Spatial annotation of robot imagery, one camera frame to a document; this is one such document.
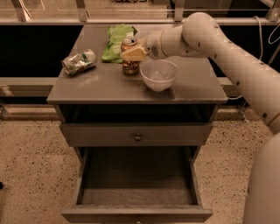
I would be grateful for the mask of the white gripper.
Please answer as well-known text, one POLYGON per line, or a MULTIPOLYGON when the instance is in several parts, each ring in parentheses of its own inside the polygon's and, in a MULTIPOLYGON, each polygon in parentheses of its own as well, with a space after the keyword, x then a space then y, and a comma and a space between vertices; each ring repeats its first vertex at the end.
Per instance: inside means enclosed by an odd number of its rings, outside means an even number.
POLYGON ((121 53, 123 61, 143 61, 148 53, 149 57, 154 60, 165 59, 166 55, 162 49, 162 34, 163 31, 156 31, 144 38, 139 38, 134 46, 121 53))

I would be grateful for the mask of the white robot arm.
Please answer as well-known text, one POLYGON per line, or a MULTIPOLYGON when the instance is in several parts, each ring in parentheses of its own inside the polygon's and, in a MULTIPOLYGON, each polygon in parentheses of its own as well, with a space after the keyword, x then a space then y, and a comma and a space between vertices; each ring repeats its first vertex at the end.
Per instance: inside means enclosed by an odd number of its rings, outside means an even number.
POLYGON ((154 31, 121 53, 123 60, 204 55, 230 79, 273 133, 257 152, 242 224, 280 224, 280 74, 224 34, 215 19, 195 12, 175 28, 154 31))

